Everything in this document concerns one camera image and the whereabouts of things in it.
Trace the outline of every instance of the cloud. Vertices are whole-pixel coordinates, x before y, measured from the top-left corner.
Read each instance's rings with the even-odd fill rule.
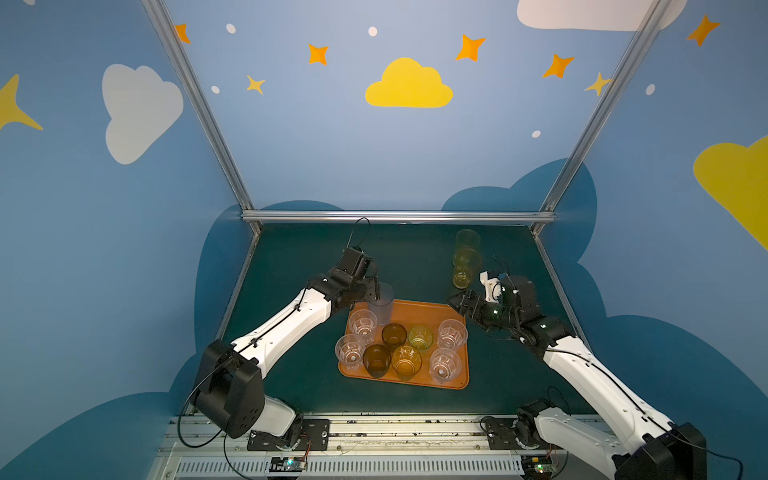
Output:
[[[751,147],[717,144],[707,148],[694,162],[694,175],[768,249],[768,137]]]
[[[665,28],[685,8],[672,0],[661,19]],[[520,0],[518,18],[532,28],[636,31],[653,0]]]
[[[412,58],[398,58],[387,66],[382,80],[366,90],[366,101],[376,107],[445,107],[453,91],[432,67],[422,67]]]
[[[181,90],[149,67],[107,67],[101,93],[112,121],[107,149],[118,163],[132,164],[181,116]]]

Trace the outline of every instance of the dark green table surface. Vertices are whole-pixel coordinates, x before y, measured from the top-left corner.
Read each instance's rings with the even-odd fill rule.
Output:
[[[339,259],[353,227],[349,224],[267,224],[243,282],[224,339],[255,329],[288,304],[306,281]],[[366,231],[354,226],[353,245]],[[362,244],[379,265],[379,280],[391,284],[395,298],[445,303],[457,291],[451,284],[453,241],[460,226],[377,225]],[[542,312],[567,318],[544,262],[526,227],[473,227],[482,237],[484,268],[504,257],[512,275],[525,275],[537,287]],[[473,288],[481,291],[475,280]],[[264,381],[268,396],[303,412],[515,413],[556,386],[572,413],[593,413],[556,372],[517,342],[492,338],[474,324],[469,331],[469,385],[435,389],[351,379],[339,373],[333,347],[344,334],[349,309],[307,333],[272,368]],[[556,393],[552,400],[564,403]]]

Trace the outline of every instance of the orange tray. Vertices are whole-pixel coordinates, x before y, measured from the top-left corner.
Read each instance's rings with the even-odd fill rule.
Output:
[[[459,322],[466,325],[466,322],[464,321],[464,317],[459,315],[453,308],[447,305],[442,305],[440,303],[411,302],[409,300],[395,300],[394,302],[395,304],[392,307],[391,323],[399,323],[403,325],[406,328],[406,330],[408,330],[409,332],[411,331],[411,328],[413,328],[414,326],[424,325],[432,331],[432,334],[435,336],[435,339],[437,339],[437,329],[443,320],[456,319]],[[368,303],[365,303],[365,302],[357,303],[355,305],[355,308],[352,311],[350,311],[349,314],[352,315],[357,310],[365,310],[367,308],[368,308]],[[383,329],[383,326],[379,326],[376,328],[374,343],[383,343],[381,340],[382,329]],[[351,333],[349,331],[348,326],[346,329],[346,333]],[[364,367],[361,367],[360,369],[357,369],[357,370],[350,370],[346,368],[344,365],[342,365],[341,363],[339,363],[339,371],[342,373],[342,375],[348,376],[354,379],[378,380],[380,382],[405,383],[408,385],[431,386],[431,387],[436,387],[438,389],[461,390],[465,388],[469,384],[469,363],[467,361],[468,360],[467,344],[465,343],[456,351],[458,353],[458,357],[462,359],[462,371],[459,373],[459,375],[456,378],[454,378],[450,382],[446,382],[443,384],[435,382],[434,380],[432,380],[432,377],[429,376],[429,358],[432,356],[432,353],[436,349],[437,349],[437,345],[436,345],[436,342],[434,342],[426,352],[421,352],[422,368],[408,382],[403,382],[400,378],[398,378],[397,373],[395,373],[395,370],[392,367],[390,367],[389,371],[386,374],[384,374],[384,376],[380,379],[375,379],[371,377],[371,375],[368,374],[368,371]]]

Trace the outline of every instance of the blue wall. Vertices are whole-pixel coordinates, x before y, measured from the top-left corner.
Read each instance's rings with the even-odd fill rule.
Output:
[[[612,25],[601,2],[582,4]],[[506,1],[167,5],[186,25],[184,48],[256,208],[537,210],[496,192],[570,154],[598,101],[585,88],[598,72],[610,78],[632,36],[531,27]],[[463,35],[485,38],[477,61],[456,60]],[[327,65],[309,63],[309,44],[328,46]],[[574,58],[562,78],[543,77],[553,55]],[[435,68],[450,103],[368,103],[366,89],[402,57]],[[249,76],[264,81],[262,94],[247,90]],[[540,176],[537,191],[556,174]]]
[[[720,26],[699,46],[687,38],[705,15]],[[744,478],[768,467],[768,251],[699,184],[694,162],[768,135],[768,64],[757,60],[767,15],[764,3],[690,0],[541,235],[597,355],[713,450],[742,458]],[[768,175],[768,157],[759,165],[751,176]],[[709,462],[711,478],[735,478],[735,463]]]
[[[108,149],[110,65],[179,84],[138,0],[3,2],[0,51],[0,478],[143,478],[252,233],[186,98]]]

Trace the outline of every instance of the amber glass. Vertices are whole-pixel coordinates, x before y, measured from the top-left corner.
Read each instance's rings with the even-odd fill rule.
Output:
[[[423,325],[417,325],[408,332],[408,343],[417,350],[427,350],[434,340],[432,331]]]
[[[408,382],[422,368],[422,354],[412,346],[399,346],[392,353],[392,367],[403,382]]]
[[[391,360],[389,349],[380,343],[369,346],[362,355],[362,364],[375,379],[380,379],[386,374]]]
[[[390,323],[382,329],[382,341],[390,350],[394,350],[406,342],[408,332],[399,323]]]

